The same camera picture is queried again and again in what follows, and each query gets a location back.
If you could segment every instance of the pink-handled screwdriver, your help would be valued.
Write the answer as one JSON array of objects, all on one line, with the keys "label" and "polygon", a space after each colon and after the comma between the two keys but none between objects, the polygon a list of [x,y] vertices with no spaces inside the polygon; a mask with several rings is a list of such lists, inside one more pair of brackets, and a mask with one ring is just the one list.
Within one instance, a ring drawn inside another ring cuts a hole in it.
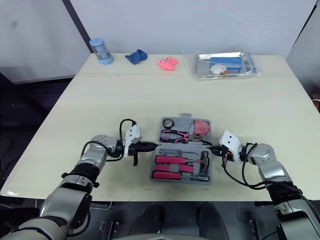
[{"label": "pink-handled screwdriver", "polygon": [[167,171],[154,171],[152,174],[154,179],[177,179],[188,178],[188,179],[198,179],[202,181],[209,181],[207,176],[181,176],[181,173],[167,172]]},{"label": "pink-handled screwdriver", "polygon": [[180,156],[156,156],[156,164],[185,164],[185,163],[201,163],[201,160],[187,159]]}]

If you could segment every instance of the white wall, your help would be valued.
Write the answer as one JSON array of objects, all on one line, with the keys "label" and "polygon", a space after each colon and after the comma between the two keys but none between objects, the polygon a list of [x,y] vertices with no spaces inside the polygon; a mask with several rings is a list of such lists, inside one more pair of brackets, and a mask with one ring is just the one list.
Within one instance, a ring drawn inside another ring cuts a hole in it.
[{"label": "white wall", "polygon": [[294,44],[286,61],[310,96],[314,93],[320,93],[319,4]]},{"label": "white wall", "polygon": [[112,52],[232,50],[288,55],[316,0],[71,0]]},{"label": "white wall", "polygon": [[74,76],[90,52],[61,0],[0,0],[0,72],[15,83]]}]

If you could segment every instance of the pink pliers handle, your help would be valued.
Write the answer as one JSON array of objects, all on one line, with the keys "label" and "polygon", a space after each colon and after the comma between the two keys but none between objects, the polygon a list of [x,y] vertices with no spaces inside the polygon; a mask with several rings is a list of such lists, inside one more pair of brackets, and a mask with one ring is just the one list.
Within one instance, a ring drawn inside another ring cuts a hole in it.
[{"label": "pink pliers handle", "polygon": [[181,136],[180,138],[177,139],[171,139],[168,137],[160,137],[160,141],[164,142],[164,143],[173,143],[173,144],[187,144],[188,143],[188,136],[189,133],[187,133],[186,131],[178,131],[178,130],[162,130],[162,133],[164,134],[176,134]]}]

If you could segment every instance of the plastic bag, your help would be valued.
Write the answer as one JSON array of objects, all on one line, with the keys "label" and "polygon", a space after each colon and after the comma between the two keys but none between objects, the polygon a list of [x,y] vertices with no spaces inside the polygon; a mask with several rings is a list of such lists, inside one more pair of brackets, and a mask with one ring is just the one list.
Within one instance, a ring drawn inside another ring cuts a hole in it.
[{"label": "plastic bag", "polygon": [[184,64],[195,80],[252,78],[258,71],[250,52],[194,52],[182,51]]}]

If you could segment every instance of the pink handle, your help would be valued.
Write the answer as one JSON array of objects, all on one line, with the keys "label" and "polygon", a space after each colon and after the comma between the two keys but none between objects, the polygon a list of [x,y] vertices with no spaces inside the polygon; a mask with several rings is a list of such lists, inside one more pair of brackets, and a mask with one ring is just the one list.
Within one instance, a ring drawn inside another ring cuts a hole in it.
[{"label": "pink handle", "polygon": [[179,156],[156,156],[156,164],[185,164],[186,159]]},{"label": "pink handle", "polygon": [[155,172],[153,172],[152,177],[154,179],[178,179],[178,180],[180,180],[181,174],[167,172],[167,171],[155,171]]},{"label": "pink handle", "polygon": [[193,166],[187,166],[187,165],[179,165],[179,171],[180,172],[193,173],[194,172],[194,167]]},{"label": "pink handle", "polygon": [[156,165],[155,165],[155,170],[156,170],[156,171],[167,171],[167,172],[169,172],[170,166],[168,166],[168,165],[163,165],[163,164],[156,164]]}]

